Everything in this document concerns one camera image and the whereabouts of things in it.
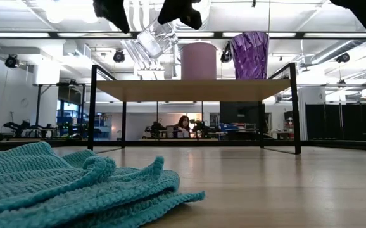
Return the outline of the black overhead beam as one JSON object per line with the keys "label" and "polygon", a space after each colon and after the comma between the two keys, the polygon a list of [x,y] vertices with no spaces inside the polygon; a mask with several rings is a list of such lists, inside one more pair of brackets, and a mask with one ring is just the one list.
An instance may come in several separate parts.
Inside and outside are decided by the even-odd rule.
{"label": "black overhead beam", "polygon": [[[0,39],[135,39],[138,32],[0,32]],[[240,32],[176,32],[180,39],[230,39]],[[271,39],[364,40],[366,32],[269,32]]]}

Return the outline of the clear plastic cup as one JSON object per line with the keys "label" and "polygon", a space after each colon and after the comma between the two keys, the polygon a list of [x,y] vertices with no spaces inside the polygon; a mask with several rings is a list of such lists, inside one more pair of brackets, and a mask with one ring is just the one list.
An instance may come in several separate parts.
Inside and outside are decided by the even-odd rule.
{"label": "clear plastic cup", "polygon": [[155,19],[138,34],[137,41],[149,57],[158,58],[178,43],[178,37],[172,23],[160,24]]}

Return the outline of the purple faceted plastic cup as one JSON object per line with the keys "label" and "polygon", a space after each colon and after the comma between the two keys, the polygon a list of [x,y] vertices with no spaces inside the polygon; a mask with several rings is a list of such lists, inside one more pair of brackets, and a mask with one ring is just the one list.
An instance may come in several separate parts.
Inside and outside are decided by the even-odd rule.
{"label": "purple faceted plastic cup", "polygon": [[244,32],[232,38],[237,80],[267,78],[269,39],[265,32]]}

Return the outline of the pink plastic mug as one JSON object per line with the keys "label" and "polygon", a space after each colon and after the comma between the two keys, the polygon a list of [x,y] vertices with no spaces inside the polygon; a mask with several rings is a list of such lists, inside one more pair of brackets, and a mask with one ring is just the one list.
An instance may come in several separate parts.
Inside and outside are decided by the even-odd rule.
{"label": "pink plastic mug", "polygon": [[217,78],[217,50],[212,44],[186,44],[181,52],[182,80],[215,80]]}

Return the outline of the person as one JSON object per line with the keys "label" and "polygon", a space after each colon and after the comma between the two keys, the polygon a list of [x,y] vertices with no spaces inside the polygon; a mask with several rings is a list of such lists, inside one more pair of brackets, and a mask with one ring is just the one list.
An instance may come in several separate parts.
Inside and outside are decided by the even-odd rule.
{"label": "person", "polygon": [[174,131],[176,133],[176,136],[178,137],[179,133],[181,133],[183,138],[190,138],[189,124],[189,117],[186,115],[182,115],[179,118],[178,123],[174,125]]}

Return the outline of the black cabinet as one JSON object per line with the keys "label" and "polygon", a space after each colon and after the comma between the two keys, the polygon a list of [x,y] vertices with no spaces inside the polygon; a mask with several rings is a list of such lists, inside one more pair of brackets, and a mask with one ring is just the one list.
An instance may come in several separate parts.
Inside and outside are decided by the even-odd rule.
{"label": "black cabinet", "polygon": [[220,130],[228,141],[259,141],[265,132],[265,105],[261,102],[220,102]]}

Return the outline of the black partition wall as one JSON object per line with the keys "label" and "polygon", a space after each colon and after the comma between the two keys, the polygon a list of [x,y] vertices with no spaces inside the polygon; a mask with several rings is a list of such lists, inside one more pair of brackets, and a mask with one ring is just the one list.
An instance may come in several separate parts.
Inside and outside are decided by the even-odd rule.
{"label": "black partition wall", "polygon": [[366,103],[317,103],[305,105],[309,140],[366,141]]}

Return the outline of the teal knitted cloth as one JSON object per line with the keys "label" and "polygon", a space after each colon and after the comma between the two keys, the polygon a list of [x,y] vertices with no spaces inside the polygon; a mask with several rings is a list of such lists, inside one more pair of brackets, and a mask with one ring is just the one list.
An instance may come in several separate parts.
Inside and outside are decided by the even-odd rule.
{"label": "teal knitted cloth", "polygon": [[179,192],[160,156],[120,168],[83,150],[58,156],[46,142],[0,151],[0,228],[138,228],[204,193]]}

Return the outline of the wooden shelf with black frame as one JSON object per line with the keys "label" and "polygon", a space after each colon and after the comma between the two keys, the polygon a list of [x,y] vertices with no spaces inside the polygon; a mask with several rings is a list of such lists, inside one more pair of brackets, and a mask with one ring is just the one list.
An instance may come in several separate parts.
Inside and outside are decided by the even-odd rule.
{"label": "wooden shelf with black frame", "polygon": [[301,154],[300,115],[296,81],[296,64],[288,63],[264,80],[110,80],[98,81],[97,73],[109,73],[99,65],[91,67],[91,89],[89,100],[89,149],[94,148],[94,119],[96,113],[96,91],[103,91],[122,105],[122,147],[125,147],[126,112],[128,102],[159,101],[243,101],[257,102],[259,112],[259,145],[264,147],[262,123],[262,101],[284,89],[291,90],[294,120],[294,154]]}

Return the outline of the black background rig frame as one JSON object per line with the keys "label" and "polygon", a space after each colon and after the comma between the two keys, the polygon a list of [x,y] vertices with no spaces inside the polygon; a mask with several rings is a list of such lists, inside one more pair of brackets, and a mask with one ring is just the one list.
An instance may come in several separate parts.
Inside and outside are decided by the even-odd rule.
{"label": "black background rig frame", "polygon": [[85,120],[86,84],[57,82],[35,84],[37,104],[32,128],[41,137],[81,140],[87,133]]}

